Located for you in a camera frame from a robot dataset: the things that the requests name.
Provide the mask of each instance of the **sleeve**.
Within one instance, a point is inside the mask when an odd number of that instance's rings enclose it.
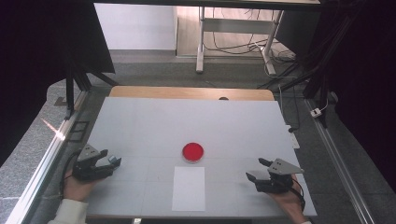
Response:
[[[84,224],[87,215],[87,203],[63,199],[56,217],[49,224]]]

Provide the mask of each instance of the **white paper sheet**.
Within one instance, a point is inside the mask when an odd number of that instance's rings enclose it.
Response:
[[[205,211],[205,167],[175,167],[172,211]]]

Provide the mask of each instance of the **black clamp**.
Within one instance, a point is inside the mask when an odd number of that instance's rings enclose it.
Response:
[[[117,159],[115,156],[111,156],[108,158],[109,164],[96,166],[100,159],[107,156],[107,152],[107,149],[99,152],[87,144],[73,165],[72,176],[80,181],[93,181],[113,175],[113,172],[120,167],[121,158]]]
[[[268,167],[267,170],[270,175],[270,179],[261,180],[257,179],[254,175],[246,173],[247,179],[256,185],[256,190],[258,192],[264,193],[286,193],[288,191],[291,191],[300,199],[301,207],[304,211],[304,191],[303,194],[300,194],[300,192],[292,187],[294,180],[291,176],[292,174],[302,174],[304,170],[281,159],[267,161],[263,158],[259,158],[259,162],[262,165]]]

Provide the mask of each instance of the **aluminum rail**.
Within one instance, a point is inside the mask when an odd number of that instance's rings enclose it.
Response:
[[[43,159],[38,164],[35,173],[32,175],[32,178],[30,179],[21,197],[18,199],[17,204],[9,215],[6,224],[20,224],[25,220],[35,196],[40,190],[41,184],[44,182],[47,173],[50,171],[51,165],[59,154],[64,144],[64,139],[72,128],[73,123],[78,116],[78,111],[81,109],[81,106],[84,103],[87,95],[88,93],[86,91],[82,91],[78,96],[75,103],[76,113],[74,113],[74,115],[69,120],[64,120],[62,122],[59,130],[53,137],[52,142],[49,144]]]
[[[308,100],[305,100],[305,105],[309,111],[314,109],[313,106],[308,102]],[[323,126],[317,119],[314,119],[314,122],[318,129],[319,135],[330,155],[330,158],[332,159],[335,170],[337,171],[341,182],[344,185],[344,189],[346,190],[346,193],[349,195],[350,200],[355,207],[356,213],[358,214],[361,223],[375,224],[373,216],[371,215],[371,212],[361,195],[361,191],[358,189],[355,181],[350,175],[348,168],[341,154],[338,151],[337,146],[332,140],[332,136],[327,129],[323,128]]]

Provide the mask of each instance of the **white table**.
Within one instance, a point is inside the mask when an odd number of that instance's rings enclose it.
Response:
[[[319,0],[254,0],[263,3],[293,3],[302,5],[318,5]],[[268,35],[268,40],[264,48],[260,48],[264,64],[268,70],[268,75],[276,74],[275,68],[270,57],[270,49],[274,41],[277,27],[280,23],[283,10],[278,11],[273,21],[250,21],[250,20],[233,20],[223,18],[206,18],[205,7],[200,7],[200,36],[197,51],[196,72],[204,72],[204,32],[218,33],[237,33],[237,34],[255,34]]]
[[[95,187],[89,217],[283,217],[245,172],[268,178],[259,157],[299,166],[277,102],[108,97],[88,142],[122,157],[114,175]],[[205,149],[198,163],[181,157],[189,142]],[[205,167],[205,211],[172,210],[176,166]],[[298,179],[304,213],[315,216]]]

